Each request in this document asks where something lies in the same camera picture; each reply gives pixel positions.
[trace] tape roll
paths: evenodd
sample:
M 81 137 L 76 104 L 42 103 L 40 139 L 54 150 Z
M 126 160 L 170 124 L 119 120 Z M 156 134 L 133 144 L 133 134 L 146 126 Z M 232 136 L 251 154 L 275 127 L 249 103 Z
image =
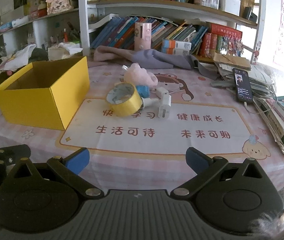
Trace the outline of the tape roll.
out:
M 116 85 L 107 94 L 106 101 L 119 117 L 134 114 L 142 105 L 142 99 L 136 87 L 130 83 L 120 83 Z

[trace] pink plush toy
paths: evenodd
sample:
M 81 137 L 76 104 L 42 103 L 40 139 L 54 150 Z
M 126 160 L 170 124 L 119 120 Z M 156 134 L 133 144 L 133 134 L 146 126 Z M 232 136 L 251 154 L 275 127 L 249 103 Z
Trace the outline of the pink plush toy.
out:
M 153 73 L 147 72 L 145 68 L 141 68 L 139 64 L 133 63 L 129 68 L 122 67 L 126 72 L 124 73 L 124 82 L 131 83 L 136 86 L 148 86 L 154 89 L 158 84 L 158 79 Z

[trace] cable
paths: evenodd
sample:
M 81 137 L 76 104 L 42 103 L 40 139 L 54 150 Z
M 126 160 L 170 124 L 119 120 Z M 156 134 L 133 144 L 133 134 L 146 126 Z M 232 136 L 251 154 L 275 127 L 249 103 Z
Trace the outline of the cable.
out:
M 272 105 L 269 109 L 267 109 L 267 110 L 265 110 L 265 111 L 263 111 L 263 112 L 260 111 L 259 113 L 252 113 L 252 112 L 250 112 L 250 111 L 248 110 L 248 108 L 247 108 L 247 102 L 244 102 L 244 108 L 245 108 L 245 109 L 247 110 L 247 112 L 250 113 L 250 114 L 263 114 L 263 113 L 266 113 L 266 112 L 270 111 L 271 108 L 274 107 L 274 105 L 278 103 L 278 98 L 277 98 L 276 92 L 274 91 L 274 89 L 273 89 L 272 86 L 271 86 L 270 92 L 276 97 L 276 100 L 275 100 L 275 103 L 273 103 L 273 105 Z

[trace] smartphone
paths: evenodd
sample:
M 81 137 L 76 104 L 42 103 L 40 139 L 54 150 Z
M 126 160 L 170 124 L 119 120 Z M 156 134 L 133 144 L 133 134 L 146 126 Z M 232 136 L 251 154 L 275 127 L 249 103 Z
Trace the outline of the smartphone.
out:
M 247 71 L 234 68 L 234 81 L 237 85 L 237 98 L 241 102 L 253 103 L 249 74 Z

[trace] yellow cardboard box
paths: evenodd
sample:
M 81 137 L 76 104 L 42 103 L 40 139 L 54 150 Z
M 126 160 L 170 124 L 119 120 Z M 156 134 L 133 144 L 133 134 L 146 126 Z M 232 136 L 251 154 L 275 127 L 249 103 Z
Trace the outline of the yellow cardboard box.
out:
M 10 123 L 64 130 L 90 88 L 86 57 L 33 62 L 0 84 Z

